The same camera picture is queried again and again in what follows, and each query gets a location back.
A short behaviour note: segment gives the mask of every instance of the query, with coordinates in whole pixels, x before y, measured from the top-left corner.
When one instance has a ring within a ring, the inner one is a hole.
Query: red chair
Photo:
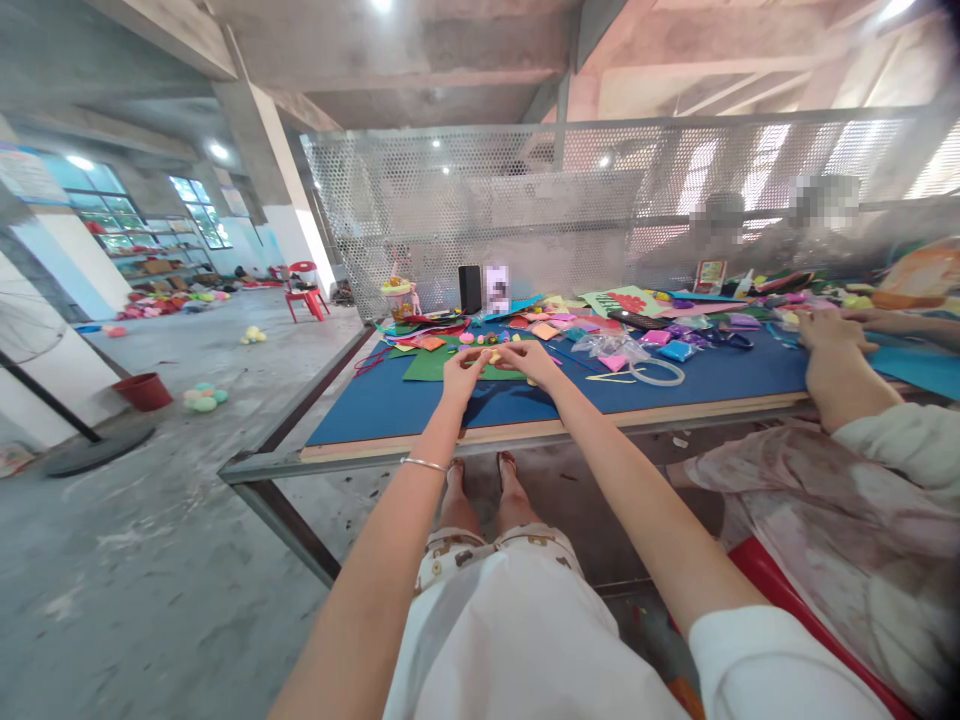
[[[292,274],[292,273],[298,273],[298,274],[300,274],[300,273],[305,273],[305,272],[316,272],[316,271],[317,271],[317,264],[314,263],[314,262],[310,262],[309,260],[304,260],[304,261],[302,261],[302,262],[293,263],[293,264],[289,267],[289,271],[290,271],[291,274]],[[330,314],[330,308],[327,307],[327,301],[323,299],[323,293],[322,293],[322,292],[319,292],[319,285],[320,285],[320,283],[317,282],[317,286],[318,286],[318,295],[317,295],[317,297],[320,298],[320,302],[323,303],[323,309],[326,310],[326,311],[327,311],[327,315],[329,315],[329,314]],[[291,280],[287,280],[287,289],[288,289],[288,290],[293,290],[293,285],[292,285],[292,281],[291,281]]]
[[[730,559],[767,600],[799,620],[807,632],[873,690],[896,720],[916,720],[917,715],[830,634],[793,589],[786,575],[780,571],[759,540],[755,537],[744,540],[730,551]]]
[[[294,300],[303,300],[307,304],[307,309],[310,311],[310,314],[320,322],[323,322],[323,313],[320,312],[320,303],[317,302],[317,298],[320,298],[320,301],[323,302],[323,295],[320,294],[320,288],[314,288],[306,292],[287,292],[284,293],[284,298],[286,298],[287,308],[290,310],[290,315],[293,316],[294,323],[297,322],[297,315],[293,312]]]

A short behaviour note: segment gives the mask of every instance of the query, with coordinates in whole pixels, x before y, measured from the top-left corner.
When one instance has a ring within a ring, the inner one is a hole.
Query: silver bracelet
[[[423,465],[424,467],[430,467],[430,468],[433,468],[434,470],[439,470],[439,471],[442,472],[444,475],[446,475],[446,474],[447,474],[447,470],[450,469],[450,468],[445,468],[445,467],[443,467],[443,466],[441,466],[441,465],[437,465],[436,463],[428,463],[426,460],[417,460],[416,458],[412,458],[412,457],[405,457],[405,458],[403,458],[403,459],[400,461],[400,464],[402,465],[402,464],[405,463],[405,462],[412,462],[412,463],[416,463],[417,465]]]

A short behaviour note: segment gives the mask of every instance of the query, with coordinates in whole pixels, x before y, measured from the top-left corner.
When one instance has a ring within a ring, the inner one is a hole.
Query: red bucket
[[[112,387],[140,412],[159,410],[173,402],[157,373],[134,375],[114,383]]]

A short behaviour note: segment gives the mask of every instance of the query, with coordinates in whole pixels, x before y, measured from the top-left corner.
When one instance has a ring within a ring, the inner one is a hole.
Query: hand
[[[497,345],[500,360],[496,367],[499,370],[519,370],[544,390],[550,392],[558,381],[566,378],[546,349],[536,340],[504,343]]]
[[[920,334],[924,329],[926,318],[904,313],[892,312],[872,308],[870,310],[844,310],[843,317],[853,320],[863,326],[864,330],[883,333],[884,335]]]
[[[443,365],[443,397],[466,407],[491,353],[483,348],[457,352]]]
[[[839,310],[798,312],[803,344],[812,352],[816,348],[837,345],[856,345],[864,354],[876,352],[879,345],[867,342],[863,327],[852,320],[844,320]]]

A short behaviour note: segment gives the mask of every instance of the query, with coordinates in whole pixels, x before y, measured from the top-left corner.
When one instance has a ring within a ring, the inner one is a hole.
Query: fan
[[[0,290],[0,367],[42,400],[89,442],[48,456],[43,471],[67,477],[105,465],[146,442],[154,427],[128,427],[103,437],[77,417],[30,374],[30,363],[57,347],[73,332],[61,315],[22,275],[2,278]]]

